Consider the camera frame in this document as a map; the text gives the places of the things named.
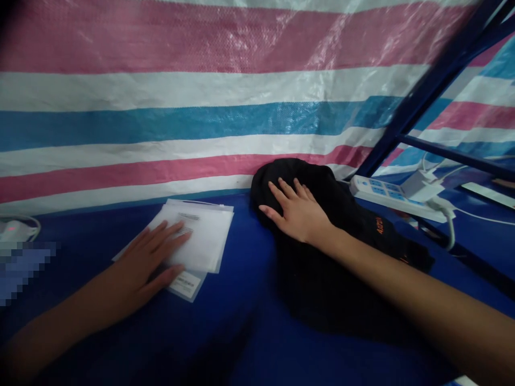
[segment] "blue metal frame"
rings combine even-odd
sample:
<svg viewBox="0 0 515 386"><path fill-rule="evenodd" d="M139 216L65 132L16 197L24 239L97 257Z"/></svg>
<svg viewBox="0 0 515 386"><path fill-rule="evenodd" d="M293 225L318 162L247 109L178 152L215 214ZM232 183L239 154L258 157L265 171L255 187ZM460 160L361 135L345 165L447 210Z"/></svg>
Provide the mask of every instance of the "blue metal frame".
<svg viewBox="0 0 515 386"><path fill-rule="evenodd" d="M515 170L507 169L503 165L496 164L493 161L489 161L474 155L463 153L459 150L450 149L444 145L434 144L426 140L418 139L405 134L401 134L399 136L399 140L402 143L416 147L418 149L426 150L430 153L448 158L460 164L465 164L483 172L494 174L499 178L515 182Z"/></svg>
<svg viewBox="0 0 515 386"><path fill-rule="evenodd" d="M428 152L443 155L466 165L494 173L499 177L515 181L515 171L495 165L477 157L431 144L407 134L431 105L444 93L470 61L494 44L515 31L515 18L503 22L514 7L515 1L508 0L495 14L503 0L484 0L470 18L467 25L448 44L447 49L433 68L421 79L413 91L397 109L390 125L385 130L369 156L358 168L356 174L370 177L381 166L388 155L401 143L408 143Z"/></svg>

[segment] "striped tarp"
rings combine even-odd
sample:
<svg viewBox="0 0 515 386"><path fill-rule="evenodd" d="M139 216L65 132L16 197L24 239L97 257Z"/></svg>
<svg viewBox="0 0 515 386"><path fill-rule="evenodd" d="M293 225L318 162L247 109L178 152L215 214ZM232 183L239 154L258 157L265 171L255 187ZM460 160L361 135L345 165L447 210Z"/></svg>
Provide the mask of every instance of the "striped tarp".
<svg viewBox="0 0 515 386"><path fill-rule="evenodd" d="M475 0L26 1L0 47L0 211L353 173Z"/></svg>
<svg viewBox="0 0 515 386"><path fill-rule="evenodd" d="M474 60L410 134L478 157L515 156L515 37ZM415 170L423 153L400 145L377 174ZM433 166L442 158L427 161Z"/></svg>

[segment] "blue stripe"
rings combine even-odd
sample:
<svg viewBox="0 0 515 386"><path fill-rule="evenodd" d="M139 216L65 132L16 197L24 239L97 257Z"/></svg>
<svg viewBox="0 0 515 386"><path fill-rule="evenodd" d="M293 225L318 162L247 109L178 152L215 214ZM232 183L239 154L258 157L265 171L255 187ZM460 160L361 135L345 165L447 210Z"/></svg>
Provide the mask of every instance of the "blue stripe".
<svg viewBox="0 0 515 386"><path fill-rule="evenodd" d="M515 38L509 40L487 64L480 75L491 78L515 79Z"/></svg>
<svg viewBox="0 0 515 386"><path fill-rule="evenodd" d="M245 194L248 192L250 192L250 189L209 190L209 191L205 191L205 192L190 193L190 194L183 194L183 195L177 195L177 196L150 198L150 199L140 200L140 201L121 202L121 203L101 205L101 206L82 207L82 208L77 208L77 209L61 211L61 212L42 214L40 216L37 216L37 218L44 219L44 218L49 218L49 217L67 216L69 214L91 213L91 212L99 212L99 211L106 211L106 210L112 210L112 209L121 209L121 208L126 208L126 207L133 207L133 206L165 204L166 200L169 198L181 199L181 200L202 200L202 199L208 199L210 197Z"/></svg>
<svg viewBox="0 0 515 386"><path fill-rule="evenodd" d="M254 134L339 135L386 126L402 98L73 113L0 112L0 151Z"/></svg>
<svg viewBox="0 0 515 386"><path fill-rule="evenodd" d="M465 153L469 153L478 157L496 157L501 155L515 155L515 142L471 142L471 143L461 143L457 147L453 147L453 149L458 149ZM420 162L422 156L424 155L424 151L417 149L415 147L410 147L404 150L392 163L390 166L409 166L415 165ZM442 160L441 157L437 155L428 154L426 157L428 162L440 162Z"/></svg>

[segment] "sticker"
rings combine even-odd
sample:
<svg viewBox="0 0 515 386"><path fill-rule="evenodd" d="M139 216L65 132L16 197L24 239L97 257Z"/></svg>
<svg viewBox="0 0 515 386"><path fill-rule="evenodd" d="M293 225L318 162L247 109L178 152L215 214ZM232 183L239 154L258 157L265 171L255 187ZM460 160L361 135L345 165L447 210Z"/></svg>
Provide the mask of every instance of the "sticker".
<svg viewBox="0 0 515 386"><path fill-rule="evenodd" d="M170 288L191 299L200 282L197 276L183 272L170 284Z"/></svg>

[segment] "barcode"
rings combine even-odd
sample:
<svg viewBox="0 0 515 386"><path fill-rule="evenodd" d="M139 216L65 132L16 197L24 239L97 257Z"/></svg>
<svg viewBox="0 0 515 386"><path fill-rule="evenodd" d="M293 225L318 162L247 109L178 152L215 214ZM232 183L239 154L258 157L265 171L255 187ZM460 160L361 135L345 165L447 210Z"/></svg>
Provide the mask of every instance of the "barcode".
<svg viewBox="0 0 515 386"><path fill-rule="evenodd" d="M183 282L184 284L186 284L187 286L190 286L190 287L195 287L195 284L191 283L190 281L187 281L181 277L177 278L178 281L181 281Z"/></svg>
<svg viewBox="0 0 515 386"><path fill-rule="evenodd" d="M188 220L197 221L200 217L194 214L179 213L179 216L187 218Z"/></svg>

